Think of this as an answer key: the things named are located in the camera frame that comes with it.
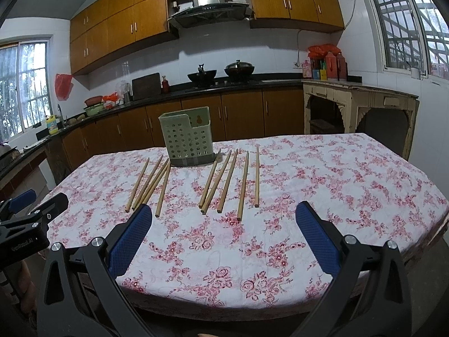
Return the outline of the person left hand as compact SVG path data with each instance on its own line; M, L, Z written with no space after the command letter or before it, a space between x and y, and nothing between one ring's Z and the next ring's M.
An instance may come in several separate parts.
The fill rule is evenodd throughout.
M36 286L22 260L1 271L1 321L30 326L36 309Z

